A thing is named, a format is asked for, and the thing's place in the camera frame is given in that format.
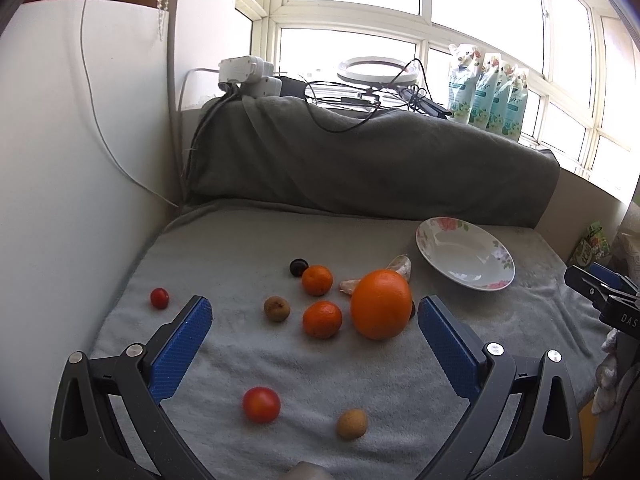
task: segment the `gray object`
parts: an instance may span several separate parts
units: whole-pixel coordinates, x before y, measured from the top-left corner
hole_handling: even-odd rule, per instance
[[[334,477],[322,466],[309,462],[298,462],[280,480],[334,480]]]
[[[610,332],[607,334],[607,338],[604,340],[604,343],[602,343],[602,346],[600,348],[603,352],[606,352],[607,354],[611,354],[616,351],[617,346],[618,346],[618,329],[612,328]]]
[[[640,343],[637,339],[634,339],[624,332],[616,333],[616,359],[618,362],[616,374],[621,378],[621,380],[615,388],[615,405],[610,411],[601,413],[598,418],[596,434],[593,439],[593,446],[591,447],[591,460],[598,460],[602,456],[602,453],[611,438],[616,419],[618,418],[622,397],[628,390],[630,381],[633,379],[635,373],[640,371],[640,364],[635,363],[635,356],[636,352],[638,352],[639,345]],[[629,399],[626,403],[626,413],[633,413],[633,406],[636,406],[640,402],[640,381],[636,383],[634,389],[636,391],[629,395]],[[625,422],[626,418],[622,416],[618,430],[625,427]]]
[[[615,354],[609,354],[596,368],[596,384],[609,390],[618,382],[618,359]]]
[[[466,124],[385,110],[361,119],[295,97],[225,96],[204,108],[190,200],[244,198],[336,214],[535,227],[558,182],[549,150]]]
[[[564,285],[564,263],[536,232],[487,227],[513,256],[516,277],[505,290],[463,288],[433,269],[418,252],[418,221],[361,219],[258,209],[223,202],[174,221],[147,251],[118,304],[108,315],[93,357],[118,355],[170,322],[193,294],[209,298],[213,325],[175,396],[162,406],[186,443],[218,480],[276,479],[301,460],[321,465],[336,480],[415,478],[449,436],[467,403],[453,393],[415,318],[386,342],[353,328],[349,299],[337,286],[334,301],[344,322],[331,340],[313,340],[302,314],[316,298],[304,293],[289,263],[304,257],[328,266],[335,283],[383,268],[397,254],[412,260],[414,301],[437,294],[483,341],[499,341],[512,354],[562,354],[580,405],[594,389],[608,327],[591,303]],[[162,286],[171,303],[159,311],[149,292]],[[286,322],[271,324],[265,298],[291,304]],[[253,386],[278,392],[282,410],[256,426],[241,410]],[[508,403],[513,415],[517,399]],[[335,424],[346,409],[369,415],[367,434],[344,442]],[[124,435],[148,468],[142,444],[121,403]],[[503,419],[481,460],[488,464],[510,420]]]
[[[598,387],[593,396],[593,404],[591,405],[591,414],[599,415],[608,412],[616,405],[616,389]]]

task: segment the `white cable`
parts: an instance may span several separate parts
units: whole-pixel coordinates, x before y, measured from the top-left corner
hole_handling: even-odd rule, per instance
[[[187,86],[187,80],[189,79],[189,76],[194,72],[211,72],[219,74],[220,70],[214,70],[212,68],[192,68],[184,75],[184,79],[182,80],[182,88],[180,89],[180,98],[178,99],[178,113],[182,113],[182,98],[184,97],[184,89]]]
[[[86,10],[87,1],[88,0],[84,0],[84,3],[82,4],[82,14],[80,16],[80,56],[82,58],[82,67],[84,68],[84,76],[86,77],[86,84],[89,89],[89,100],[91,101],[91,112],[94,115],[94,123],[95,123],[95,127],[98,129],[98,133],[100,134],[100,140],[102,141],[102,144],[104,145],[105,149],[109,153],[109,156],[111,157],[111,160],[115,164],[116,168],[118,168],[125,177],[127,177],[134,184],[148,191],[152,195],[157,196],[161,200],[164,200],[165,202],[167,202],[169,205],[177,208],[178,207],[177,204],[174,204],[173,202],[171,202],[169,199],[165,198],[161,194],[156,193],[152,189],[149,189],[147,186],[145,186],[144,184],[141,184],[139,181],[133,178],[129,173],[127,173],[127,171],[124,170],[124,168],[116,160],[115,156],[113,155],[113,152],[111,151],[109,145],[107,144],[107,141],[104,139],[104,135],[102,134],[102,129],[100,128],[100,124],[98,123],[98,116],[95,112],[94,91],[91,86],[91,78],[89,78],[89,70],[86,66],[86,59],[84,57],[84,12]]]

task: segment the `cherry tomato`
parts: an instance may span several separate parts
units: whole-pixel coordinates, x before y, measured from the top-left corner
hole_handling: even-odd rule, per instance
[[[158,310],[163,310],[169,305],[169,293],[164,288],[155,288],[151,291],[151,304]]]
[[[280,398],[270,388],[256,386],[242,397],[242,409],[250,421],[268,424],[280,414]]]

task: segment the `floral plate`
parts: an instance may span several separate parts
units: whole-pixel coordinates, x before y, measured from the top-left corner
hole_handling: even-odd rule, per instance
[[[509,251],[484,229],[438,216],[418,226],[415,241],[436,270],[475,290],[502,290],[516,270]]]

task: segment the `black cable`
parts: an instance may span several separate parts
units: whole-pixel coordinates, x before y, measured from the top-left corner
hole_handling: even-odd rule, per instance
[[[309,81],[306,80],[306,78],[302,75],[302,74],[298,74],[301,78],[302,81],[304,81],[307,85],[309,85]],[[314,88],[311,86],[311,93],[314,95],[314,103],[318,104],[318,98],[316,97],[316,91],[314,90]],[[306,86],[303,89],[302,93],[305,95],[305,101],[306,101]]]
[[[407,102],[407,108],[410,109],[410,110],[413,110],[414,112],[417,112],[419,114],[427,115],[420,108],[420,105],[418,104],[418,102],[421,101],[421,99],[423,97],[427,96],[428,89],[421,88],[418,85],[411,85],[411,86],[409,86],[408,89],[412,92],[412,95],[411,95],[411,98],[409,99],[409,101]],[[420,91],[421,90],[424,92],[424,95],[420,95]]]
[[[620,420],[622,420],[622,412],[624,412],[624,410],[625,410],[626,400],[627,400],[629,394],[631,393],[631,390],[634,389],[634,386],[638,382],[638,379],[640,379],[640,372],[638,372],[636,374],[636,376],[634,377],[634,380],[631,381],[631,385],[629,386],[628,390],[625,392],[625,396],[622,397],[622,402],[620,403],[620,411],[618,412],[618,417],[616,418],[616,423],[613,426],[613,432],[611,433],[611,438],[609,439],[609,442],[607,442],[607,446],[605,447],[605,449],[604,449],[604,451],[602,453],[602,456],[600,457],[600,460],[598,461],[598,465],[596,466],[596,469],[594,469],[593,473],[591,473],[590,475],[583,476],[582,477],[583,479],[591,478],[593,475],[595,475],[598,472],[598,469],[600,469],[600,466],[604,462],[604,459],[607,457],[607,455],[609,453],[611,453],[611,451],[613,451],[613,449],[620,442],[620,439],[622,438],[622,433],[623,433],[622,431],[620,432],[620,435],[618,436],[618,438],[616,439],[615,442],[613,442],[613,439],[616,436],[616,431],[618,430],[618,426],[620,424]]]
[[[424,87],[426,88],[426,91],[429,94],[429,99],[433,101],[433,97],[431,97],[431,91],[429,90],[429,85],[427,83],[427,73],[424,69],[424,65],[418,58],[414,59],[413,61],[417,61],[420,64],[420,68],[422,69],[422,77],[424,78]]]
[[[404,73],[404,70],[405,70],[409,65],[411,65],[411,63],[413,63],[414,61],[417,61],[418,63],[420,63],[420,66],[421,66],[421,68],[422,68],[422,74],[424,75],[424,78],[425,78],[425,84],[426,84],[426,74],[425,74],[425,71],[424,71],[424,66],[422,65],[422,62],[421,62],[417,57],[414,57],[414,58],[413,58],[409,63],[407,63],[405,66],[403,66],[403,67],[402,67],[402,69],[400,70],[400,72],[398,72],[398,74],[397,74],[397,75],[396,75],[396,76],[395,76],[395,77],[394,77],[394,78],[393,78],[389,83],[387,83],[386,85],[384,85],[384,86],[380,89],[380,91],[387,90],[387,89],[388,89],[388,88],[389,88],[389,87],[390,87],[390,86],[391,86],[391,85],[396,81],[396,79],[398,79],[398,78],[399,78],[399,77]],[[323,81],[311,81],[311,82],[307,82],[307,83],[305,84],[305,97],[306,97],[306,87],[307,87],[307,86],[311,86],[311,85],[313,85],[313,84],[320,84],[320,83],[323,83]],[[336,85],[336,86],[344,86],[344,87],[346,87],[346,88],[353,88],[353,89],[357,89],[357,90],[359,90],[359,91],[361,91],[361,90],[362,90],[362,89],[359,89],[359,88],[356,88],[356,87],[353,87],[353,86],[350,86],[350,85],[347,85],[347,84],[345,84],[345,85],[341,85],[340,83],[338,83],[338,84],[333,83],[333,85]],[[309,100],[308,100],[308,99],[306,99],[306,98],[305,98],[305,105],[306,105],[306,110],[309,112],[309,116],[311,117],[311,120],[316,124],[316,126],[317,126],[318,128],[320,128],[321,130],[324,130],[324,131],[326,131],[326,132],[328,132],[328,133],[330,133],[330,134],[343,134],[343,133],[345,133],[345,132],[348,132],[348,131],[354,130],[354,129],[356,129],[357,127],[362,126],[363,124],[367,123],[367,121],[369,121],[369,120],[370,120],[370,119],[375,115],[375,113],[376,113],[378,110],[380,110],[381,102],[380,102],[380,101],[378,101],[378,102],[376,103],[375,108],[373,108],[373,110],[372,110],[372,111],[370,111],[370,113],[369,113],[369,114],[367,114],[367,116],[366,116],[363,120],[361,120],[359,123],[357,123],[357,124],[352,124],[351,126],[348,126],[347,128],[344,128],[344,129],[341,129],[341,130],[330,130],[330,129],[326,128],[325,126],[322,126],[322,124],[318,123],[318,120],[316,120],[316,118],[314,117],[313,113],[311,112],[311,106],[309,105]]]
[[[315,102],[319,102],[319,103],[326,103],[326,104],[341,104],[341,97],[319,97],[316,98],[316,92],[314,91],[314,87],[313,85],[315,84],[321,84],[324,86],[334,86],[337,88],[349,88],[351,90],[354,90],[356,92],[366,92],[367,90],[372,90],[372,88],[370,87],[366,87],[365,85],[362,85],[363,88],[360,88],[358,86],[354,86],[354,85],[350,85],[347,83],[341,83],[341,82],[335,82],[335,81],[312,81],[311,83],[309,83],[306,79],[304,80],[305,83],[307,83],[309,85],[309,88],[311,88],[311,91],[313,92],[314,95],[314,101]],[[389,94],[395,98],[397,98],[399,101],[404,101],[404,99],[402,99],[402,97],[400,97],[400,95],[398,94],[398,92],[393,89],[393,88],[381,88],[380,90],[375,90],[375,92],[384,92],[386,94]],[[367,103],[367,104],[363,104],[362,106],[366,106],[367,108],[374,106],[373,103]],[[380,105],[380,108],[383,109],[391,109],[391,108],[403,108],[405,107],[406,104],[402,103],[401,105],[395,105],[395,106],[385,106],[385,105]]]

